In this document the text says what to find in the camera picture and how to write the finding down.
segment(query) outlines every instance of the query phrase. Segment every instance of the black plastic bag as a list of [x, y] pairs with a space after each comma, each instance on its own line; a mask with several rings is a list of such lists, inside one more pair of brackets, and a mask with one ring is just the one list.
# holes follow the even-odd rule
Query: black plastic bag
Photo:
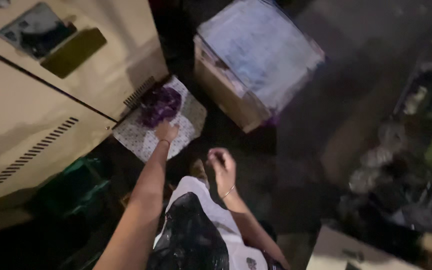
[[184, 194], [169, 208], [163, 233], [149, 256], [146, 269], [230, 269], [226, 243], [195, 193]]

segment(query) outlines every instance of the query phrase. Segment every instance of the beige metal cabinet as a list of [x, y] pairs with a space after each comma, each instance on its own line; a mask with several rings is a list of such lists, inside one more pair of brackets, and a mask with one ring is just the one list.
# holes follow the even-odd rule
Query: beige metal cabinet
[[0, 200], [44, 183], [115, 124], [0, 61]]
[[118, 121], [125, 100], [168, 75], [147, 0], [13, 0], [0, 8], [0, 29], [38, 3], [78, 31], [99, 29], [107, 43], [63, 79], [1, 37], [0, 55], [96, 110]]

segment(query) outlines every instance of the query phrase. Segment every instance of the metal plate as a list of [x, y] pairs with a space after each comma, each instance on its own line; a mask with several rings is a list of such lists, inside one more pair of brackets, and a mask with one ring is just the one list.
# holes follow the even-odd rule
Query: metal plate
[[1, 28], [0, 38], [40, 59], [75, 32], [72, 24], [65, 26], [46, 3], [40, 2]]

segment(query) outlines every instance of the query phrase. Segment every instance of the vent grille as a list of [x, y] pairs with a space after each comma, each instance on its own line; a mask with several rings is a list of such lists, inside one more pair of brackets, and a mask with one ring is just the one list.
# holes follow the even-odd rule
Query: vent grille
[[155, 84], [155, 79], [153, 76], [146, 79], [144, 83], [141, 84], [141, 86], [134, 91], [129, 97], [123, 101], [124, 105], [128, 106], [131, 109], [135, 109], [140, 104], [140, 98], [141, 96], [146, 93], [148, 89], [150, 89]]
[[26, 153], [24, 153], [17, 160], [13, 161], [12, 164], [10, 164], [7, 168], [3, 169], [0, 172], [0, 184], [17, 173], [18, 170], [20, 170], [23, 166], [27, 165], [35, 156], [48, 148], [54, 141], [57, 140], [58, 137], [72, 128], [72, 126], [74, 126], [77, 122], [79, 122], [78, 119], [69, 117], [68, 120], [58, 126], [55, 130], [51, 131], [48, 136], [44, 137], [44, 139], [36, 143], [32, 148], [28, 149]]

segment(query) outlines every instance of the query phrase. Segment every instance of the plastic wrap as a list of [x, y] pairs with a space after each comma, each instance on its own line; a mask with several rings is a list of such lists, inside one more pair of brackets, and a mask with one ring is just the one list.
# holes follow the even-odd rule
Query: plastic wrap
[[154, 89], [142, 97], [141, 123], [156, 127], [164, 119], [172, 120], [181, 108], [181, 95], [170, 87]]
[[161, 238], [149, 256], [146, 269], [230, 269], [226, 243], [195, 193], [182, 195], [166, 212]]

